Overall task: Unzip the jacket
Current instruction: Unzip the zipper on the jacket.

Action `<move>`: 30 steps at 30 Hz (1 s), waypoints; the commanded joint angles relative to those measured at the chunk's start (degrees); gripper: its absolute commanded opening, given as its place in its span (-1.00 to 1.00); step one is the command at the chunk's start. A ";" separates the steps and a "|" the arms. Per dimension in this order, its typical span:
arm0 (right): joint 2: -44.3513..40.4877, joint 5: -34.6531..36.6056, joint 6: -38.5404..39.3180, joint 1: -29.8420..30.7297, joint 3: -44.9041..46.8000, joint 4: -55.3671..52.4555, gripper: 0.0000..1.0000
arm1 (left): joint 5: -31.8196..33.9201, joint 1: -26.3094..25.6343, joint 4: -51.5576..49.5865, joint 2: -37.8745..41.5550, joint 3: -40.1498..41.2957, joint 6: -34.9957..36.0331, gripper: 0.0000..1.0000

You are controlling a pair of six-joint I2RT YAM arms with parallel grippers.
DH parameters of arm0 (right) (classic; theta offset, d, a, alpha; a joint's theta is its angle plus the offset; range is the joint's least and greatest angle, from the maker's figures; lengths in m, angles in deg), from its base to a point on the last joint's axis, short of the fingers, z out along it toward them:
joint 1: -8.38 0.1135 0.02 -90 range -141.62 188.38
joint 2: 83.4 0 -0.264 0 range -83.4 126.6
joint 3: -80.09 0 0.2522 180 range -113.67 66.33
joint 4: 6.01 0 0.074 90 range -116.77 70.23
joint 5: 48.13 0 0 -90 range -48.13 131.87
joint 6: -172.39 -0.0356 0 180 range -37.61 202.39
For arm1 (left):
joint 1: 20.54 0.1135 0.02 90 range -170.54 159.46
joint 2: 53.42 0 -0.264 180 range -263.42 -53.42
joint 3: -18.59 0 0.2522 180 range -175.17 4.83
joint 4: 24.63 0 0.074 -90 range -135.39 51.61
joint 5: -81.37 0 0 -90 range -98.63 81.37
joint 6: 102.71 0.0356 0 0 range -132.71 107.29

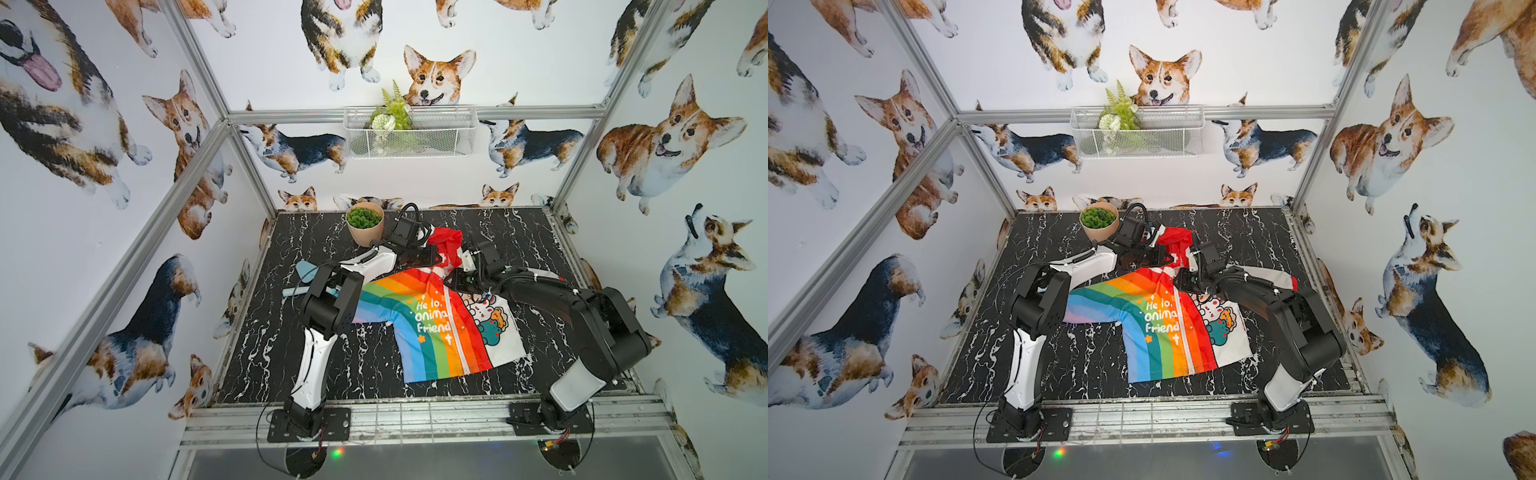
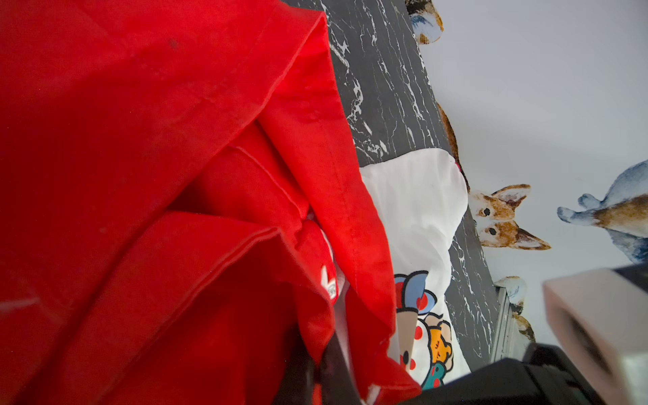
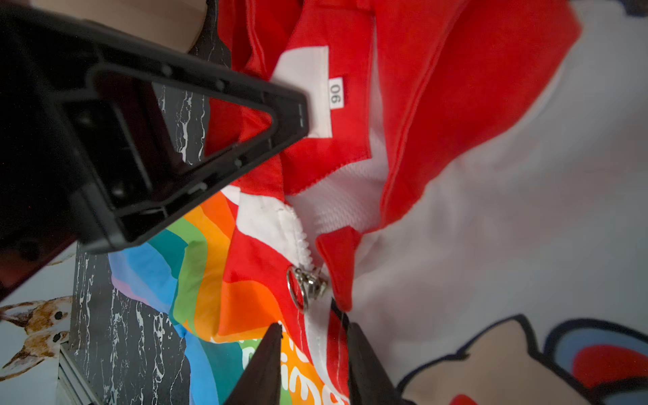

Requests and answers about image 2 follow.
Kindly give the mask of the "rainbow hooded kids jacket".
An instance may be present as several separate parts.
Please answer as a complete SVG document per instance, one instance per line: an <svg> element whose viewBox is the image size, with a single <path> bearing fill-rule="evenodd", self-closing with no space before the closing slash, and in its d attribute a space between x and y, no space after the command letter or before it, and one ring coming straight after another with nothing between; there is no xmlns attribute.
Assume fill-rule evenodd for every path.
<svg viewBox="0 0 648 405"><path fill-rule="evenodd" d="M282 1L1 4L1 401L271 404L297 334L363 403L430 313L362 181L327 15Z"/></svg>

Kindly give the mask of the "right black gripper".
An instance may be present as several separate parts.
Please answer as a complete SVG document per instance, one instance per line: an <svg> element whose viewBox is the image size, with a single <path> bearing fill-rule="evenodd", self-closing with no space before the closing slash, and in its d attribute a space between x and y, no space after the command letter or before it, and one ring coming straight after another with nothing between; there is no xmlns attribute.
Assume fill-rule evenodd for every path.
<svg viewBox="0 0 648 405"><path fill-rule="evenodd" d="M522 360L502 359L445 386L424 391L407 403L604 405L605 402L562 349L531 344Z"/></svg>

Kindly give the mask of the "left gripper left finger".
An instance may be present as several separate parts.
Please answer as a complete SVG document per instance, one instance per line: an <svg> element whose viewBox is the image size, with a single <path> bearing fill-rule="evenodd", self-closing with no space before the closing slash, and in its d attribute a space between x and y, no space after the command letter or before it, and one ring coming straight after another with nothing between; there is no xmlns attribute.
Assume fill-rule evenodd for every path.
<svg viewBox="0 0 648 405"><path fill-rule="evenodd" d="M273 405L312 405L314 393L314 360L297 334L285 374Z"/></svg>

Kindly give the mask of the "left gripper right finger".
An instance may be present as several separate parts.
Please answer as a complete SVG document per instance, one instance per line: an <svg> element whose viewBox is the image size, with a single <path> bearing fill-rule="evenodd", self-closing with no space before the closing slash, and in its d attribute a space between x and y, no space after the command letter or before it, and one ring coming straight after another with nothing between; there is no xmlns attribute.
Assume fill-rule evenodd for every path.
<svg viewBox="0 0 648 405"><path fill-rule="evenodd" d="M362 403L336 334L332 336L322 356L320 384L324 405L361 405Z"/></svg>

